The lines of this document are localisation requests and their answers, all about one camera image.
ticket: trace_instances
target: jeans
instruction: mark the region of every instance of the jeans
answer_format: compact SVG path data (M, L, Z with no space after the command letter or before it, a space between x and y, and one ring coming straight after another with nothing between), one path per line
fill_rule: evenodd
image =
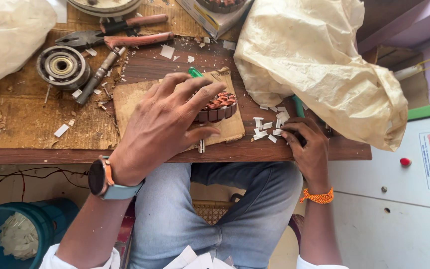
M191 181L247 191L209 225L192 207ZM164 163L137 195L129 268L162 269L188 245L198 255L232 256L239 269L266 268L302 184L293 162Z

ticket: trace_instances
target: light blue watch strap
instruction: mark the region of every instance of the light blue watch strap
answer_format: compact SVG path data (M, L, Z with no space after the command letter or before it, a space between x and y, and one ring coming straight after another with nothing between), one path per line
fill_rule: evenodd
M104 194L103 199L108 200L124 200L129 199L137 195L140 188L144 185L145 180L137 186L127 187L122 185L114 184L113 186L109 186L107 192Z

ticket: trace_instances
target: workbench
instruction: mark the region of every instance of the workbench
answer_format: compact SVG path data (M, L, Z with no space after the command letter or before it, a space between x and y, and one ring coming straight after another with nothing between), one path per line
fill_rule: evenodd
M142 15L166 13L169 22L155 27L141 29L141 34L155 34L173 31L182 36L208 36L203 29L174 0L166 5L162 0L144 3L135 12ZM240 22L221 39L236 41L243 22ZM57 24L48 34L45 45L28 61L33 64L39 53L54 45L54 40L71 31L96 30L99 19L79 12L68 6L68 24ZM200 48L193 38L181 38L165 42L175 48L175 56L179 59L164 58L159 55L160 44L130 48L127 58L118 62L118 73L110 81L120 84L135 83L163 78L167 73L186 72L190 66L200 71L213 71L224 66L232 70L232 81L238 98L238 109L241 112L246 135L230 143L208 146L204 154L197 150L189 150L170 159L170 162L235 162L235 161L293 161L291 149L285 143L274 144L268 139L251 141L255 121L253 117L264 117L276 121L275 113L260 109L245 90L242 78L238 73L233 50L223 48L223 41L210 43ZM104 58L109 50L105 46L97 48L100 58ZM188 55L195 57L193 63L187 62ZM93 69L98 65L91 62ZM120 81L121 67L125 64L123 79ZM0 164L50 164L50 163L90 163L99 155L108 156L118 144L115 110L110 97L105 94L93 94L84 106L78 106L69 93L61 93L55 89L50 91L47 103L44 103L47 83L39 76L21 72L8 75L0 81L0 111L5 119L5 128L0 134ZM103 110L99 101L107 101ZM287 98L279 106L285 106L291 116L296 115L294 102ZM308 117L318 121L310 110L305 112ZM53 133L63 124L75 118L75 125L57 139ZM370 160L371 148L368 144L346 139L342 136L330 138L330 160Z

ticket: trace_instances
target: screwdriver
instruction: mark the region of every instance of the screwdriver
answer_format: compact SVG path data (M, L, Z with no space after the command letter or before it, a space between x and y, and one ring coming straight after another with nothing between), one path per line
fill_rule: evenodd
M188 69L188 73L192 76L192 77L204 77L200 71L198 71L197 69L195 69L195 67L190 67ZM198 153L205 153L205 140L200 140L200 143L198 144Z

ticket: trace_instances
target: orange thread bracelet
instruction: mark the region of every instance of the orange thread bracelet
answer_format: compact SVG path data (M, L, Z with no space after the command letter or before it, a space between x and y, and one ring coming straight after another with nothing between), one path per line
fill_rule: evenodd
M310 194L308 193L308 189L303 190L304 197L300 199L300 203L303 203L303 200L310 199L313 202L316 203L330 203L333 200L333 187L331 187L331 190L326 194Z

